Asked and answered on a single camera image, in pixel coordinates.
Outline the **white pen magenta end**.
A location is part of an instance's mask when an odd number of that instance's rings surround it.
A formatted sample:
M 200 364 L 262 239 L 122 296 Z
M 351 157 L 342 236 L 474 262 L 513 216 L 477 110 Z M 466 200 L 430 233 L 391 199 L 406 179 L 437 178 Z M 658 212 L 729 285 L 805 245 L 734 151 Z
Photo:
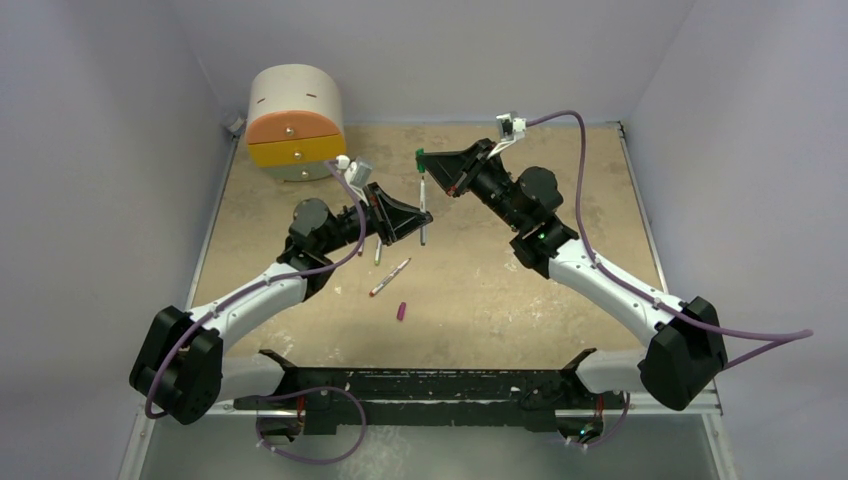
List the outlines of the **white pen magenta end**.
M 421 173 L 420 174 L 420 181 L 419 181 L 419 210 L 421 211 L 421 213 L 427 212 L 426 199 L 427 199 L 427 197 L 426 197 L 425 175 L 423 173 Z M 422 247 L 426 246 L 427 240 L 428 240 L 428 230 L 427 230 L 426 225 L 422 226 L 421 229 L 419 230 L 419 236 L 420 236 L 420 245 Z

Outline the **white pen red end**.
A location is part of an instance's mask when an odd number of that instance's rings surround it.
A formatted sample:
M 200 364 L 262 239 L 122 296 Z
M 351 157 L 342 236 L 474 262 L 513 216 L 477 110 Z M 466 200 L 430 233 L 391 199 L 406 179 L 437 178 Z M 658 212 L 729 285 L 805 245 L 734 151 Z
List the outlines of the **white pen red end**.
M 392 282 L 411 262 L 411 258 L 402 261 L 398 266 L 393 268 L 374 288 L 369 291 L 369 296 L 374 297 L 379 294 L 390 282 Z

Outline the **green pen cap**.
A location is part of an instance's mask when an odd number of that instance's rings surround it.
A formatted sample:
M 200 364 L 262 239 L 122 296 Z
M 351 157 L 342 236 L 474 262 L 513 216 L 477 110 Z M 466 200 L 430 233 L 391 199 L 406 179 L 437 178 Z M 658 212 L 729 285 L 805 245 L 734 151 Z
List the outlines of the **green pen cap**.
M 422 148 L 419 148 L 415 152 L 416 169 L 417 169 L 418 173 L 421 174 L 421 175 L 424 175 L 426 173 L 426 168 L 421 162 L 421 156 L 423 154 L 424 154 L 424 150 Z

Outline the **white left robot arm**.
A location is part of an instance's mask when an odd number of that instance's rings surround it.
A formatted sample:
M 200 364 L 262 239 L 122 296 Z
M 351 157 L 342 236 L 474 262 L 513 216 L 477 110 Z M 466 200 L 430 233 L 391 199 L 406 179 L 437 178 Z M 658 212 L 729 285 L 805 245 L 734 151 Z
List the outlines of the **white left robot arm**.
M 329 254 L 349 247 L 345 258 L 351 260 L 370 235 L 390 246 L 433 220 L 377 183 L 351 197 L 353 205 L 339 213 L 318 198 L 299 202 L 283 252 L 258 277 L 206 305 L 188 311 L 168 306 L 154 316 L 129 378 L 145 397 L 148 418 L 170 416 L 188 425 L 202 417 L 221 392 L 228 349 L 320 292 L 343 264 Z

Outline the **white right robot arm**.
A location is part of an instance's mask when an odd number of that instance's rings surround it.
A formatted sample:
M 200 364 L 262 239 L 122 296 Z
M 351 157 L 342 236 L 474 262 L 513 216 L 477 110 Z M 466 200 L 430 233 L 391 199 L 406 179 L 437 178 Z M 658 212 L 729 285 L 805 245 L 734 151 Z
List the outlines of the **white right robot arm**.
M 512 177 L 494 148 L 481 139 L 461 151 L 420 150 L 416 163 L 448 196 L 472 193 L 501 219 L 524 267 L 587 298 L 642 345 L 581 353 L 566 367 L 564 399 L 584 407 L 600 393 L 645 392 L 671 410 L 686 409 L 727 363 L 715 307 L 654 289 L 596 253 L 558 218 L 563 197 L 555 174 L 531 166 Z

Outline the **white round drawer cabinet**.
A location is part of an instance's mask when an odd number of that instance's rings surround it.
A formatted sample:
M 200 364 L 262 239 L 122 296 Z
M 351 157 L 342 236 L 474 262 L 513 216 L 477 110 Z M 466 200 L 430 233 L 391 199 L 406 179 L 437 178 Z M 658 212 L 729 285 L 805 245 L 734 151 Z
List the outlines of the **white round drawer cabinet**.
M 305 64 L 264 69 L 254 78 L 244 139 L 254 164 L 285 182 L 329 176 L 347 151 L 342 99 L 333 78 Z

